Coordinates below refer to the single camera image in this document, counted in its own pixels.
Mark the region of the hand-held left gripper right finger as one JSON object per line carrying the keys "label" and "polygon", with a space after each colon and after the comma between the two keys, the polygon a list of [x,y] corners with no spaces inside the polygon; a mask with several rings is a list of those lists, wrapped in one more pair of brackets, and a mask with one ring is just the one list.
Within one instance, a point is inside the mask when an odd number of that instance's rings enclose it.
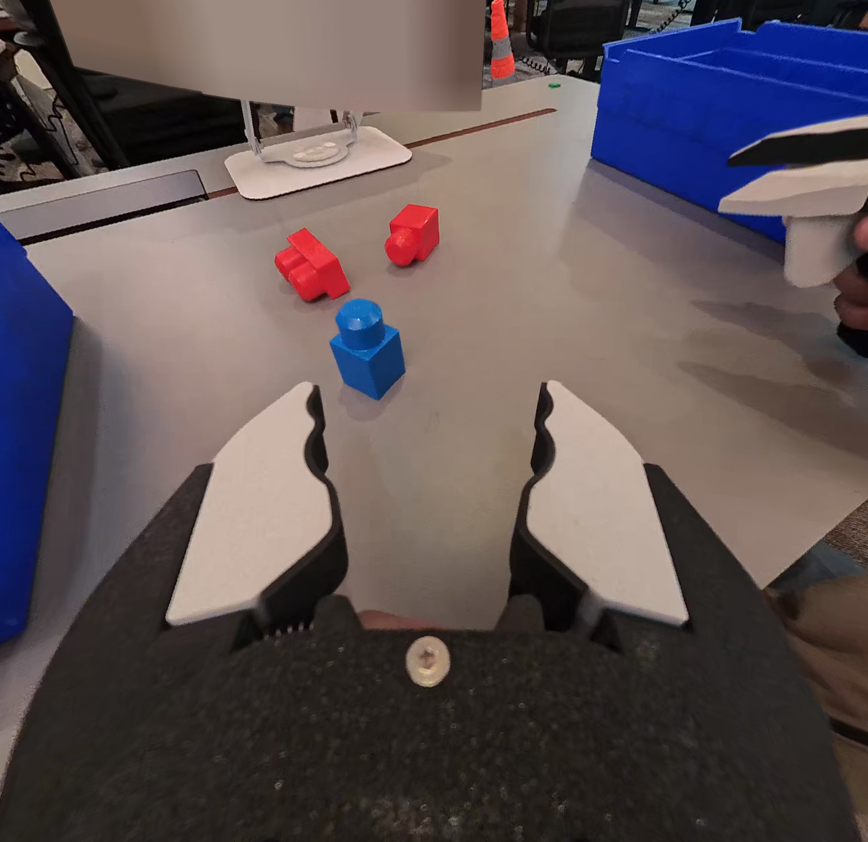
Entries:
{"label": "hand-held left gripper right finger", "polygon": [[512,538],[512,590],[547,626],[596,626],[615,611],[689,619],[639,452],[558,381],[541,385],[532,477]]}

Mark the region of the blue plastic bin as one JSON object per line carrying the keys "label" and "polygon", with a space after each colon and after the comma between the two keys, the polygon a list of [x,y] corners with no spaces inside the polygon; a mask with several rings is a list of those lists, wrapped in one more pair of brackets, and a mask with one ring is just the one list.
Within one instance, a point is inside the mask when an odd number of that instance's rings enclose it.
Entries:
{"label": "blue plastic bin", "polygon": [[27,627],[74,315],[1,227],[1,641]]}
{"label": "blue plastic bin", "polygon": [[736,18],[607,44],[591,156],[717,213],[769,171],[733,153],[866,112],[865,30]]}

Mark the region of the red double toy block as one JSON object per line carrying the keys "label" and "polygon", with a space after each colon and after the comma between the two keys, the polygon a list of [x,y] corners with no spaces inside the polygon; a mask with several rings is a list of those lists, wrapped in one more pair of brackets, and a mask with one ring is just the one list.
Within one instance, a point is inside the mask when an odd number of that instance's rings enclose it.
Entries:
{"label": "red double toy block", "polygon": [[290,234],[287,246],[274,256],[279,274],[300,299],[312,303],[332,300],[351,291],[338,257],[306,228]]}

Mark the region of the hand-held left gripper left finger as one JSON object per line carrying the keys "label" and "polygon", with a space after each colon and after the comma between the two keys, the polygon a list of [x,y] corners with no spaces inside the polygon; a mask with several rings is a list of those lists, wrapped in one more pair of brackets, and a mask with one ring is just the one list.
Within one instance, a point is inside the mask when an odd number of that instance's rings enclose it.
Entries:
{"label": "hand-held left gripper left finger", "polygon": [[320,388],[304,381],[218,451],[168,603],[169,626],[236,613],[262,626],[293,625],[340,586],[346,544],[324,430]]}

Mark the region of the white document stand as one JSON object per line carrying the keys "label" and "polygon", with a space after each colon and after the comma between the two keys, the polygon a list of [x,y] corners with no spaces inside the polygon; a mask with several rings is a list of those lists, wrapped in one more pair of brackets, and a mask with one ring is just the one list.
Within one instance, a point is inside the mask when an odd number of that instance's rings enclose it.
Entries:
{"label": "white document stand", "polygon": [[225,160],[239,194],[248,200],[273,199],[361,175],[401,166],[412,153],[377,128],[362,124],[363,113],[345,110],[331,132],[264,145],[255,132],[249,101],[241,102],[248,148]]}

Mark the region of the orange traffic cone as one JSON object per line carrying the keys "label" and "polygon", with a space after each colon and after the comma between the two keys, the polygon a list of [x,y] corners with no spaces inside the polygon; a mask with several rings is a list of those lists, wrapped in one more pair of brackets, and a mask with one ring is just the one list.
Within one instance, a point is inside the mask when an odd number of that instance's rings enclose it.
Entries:
{"label": "orange traffic cone", "polygon": [[503,87],[515,82],[515,58],[512,51],[505,0],[491,3],[491,85]]}

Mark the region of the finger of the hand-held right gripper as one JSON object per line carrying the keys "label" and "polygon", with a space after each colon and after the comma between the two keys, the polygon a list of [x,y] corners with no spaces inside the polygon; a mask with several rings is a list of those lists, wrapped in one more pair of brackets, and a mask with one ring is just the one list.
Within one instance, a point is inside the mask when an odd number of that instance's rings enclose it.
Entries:
{"label": "finger of the hand-held right gripper", "polygon": [[867,161],[765,174],[723,197],[720,213],[781,217],[785,276],[796,287],[828,284],[857,257],[852,233],[864,216]]}
{"label": "finger of the hand-held right gripper", "polygon": [[818,166],[867,159],[867,117],[767,134],[729,156],[729,166]]}

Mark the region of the black office chair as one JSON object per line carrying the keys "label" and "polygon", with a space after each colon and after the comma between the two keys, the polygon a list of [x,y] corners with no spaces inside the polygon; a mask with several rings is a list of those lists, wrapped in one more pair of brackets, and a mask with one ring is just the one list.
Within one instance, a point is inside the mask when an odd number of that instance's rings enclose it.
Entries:
{"label": "black office chair", "polygon": [[527,0],[528,47],[559,74],[599,81],[607,43],[623,38],[631,0]]}

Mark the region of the person's beige trousers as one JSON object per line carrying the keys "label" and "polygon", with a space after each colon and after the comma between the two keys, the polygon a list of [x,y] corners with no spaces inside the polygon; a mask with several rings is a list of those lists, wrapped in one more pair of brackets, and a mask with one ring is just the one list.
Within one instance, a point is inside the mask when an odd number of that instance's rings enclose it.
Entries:
{"label": "person's beige trousers", "polygon": [[866,566],[819,542],[766,587],[765,597],[829,718],[854,812],[866,822]]}

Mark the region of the blue toy block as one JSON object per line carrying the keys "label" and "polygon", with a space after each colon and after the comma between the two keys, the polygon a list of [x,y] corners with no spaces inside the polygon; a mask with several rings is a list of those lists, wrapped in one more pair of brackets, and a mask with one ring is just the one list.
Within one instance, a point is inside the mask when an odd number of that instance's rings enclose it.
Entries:
{"label": "blue toy block", "polygon": [[399,330],[365,298],[344,303],[335,322],[338,332],[330,346],[343,383],[379,401],[406,372]]}

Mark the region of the person's right hand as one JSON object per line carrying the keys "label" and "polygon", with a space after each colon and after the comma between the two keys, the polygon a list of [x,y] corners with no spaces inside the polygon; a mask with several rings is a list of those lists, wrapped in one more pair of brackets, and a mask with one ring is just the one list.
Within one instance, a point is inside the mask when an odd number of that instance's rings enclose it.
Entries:
{"label": "person's right hand", "polygon": [[867,358],[867,218],[853,228],[856,260],[833,280],[839,291],[834,309],[839,317],[837,335],[861,358]]}

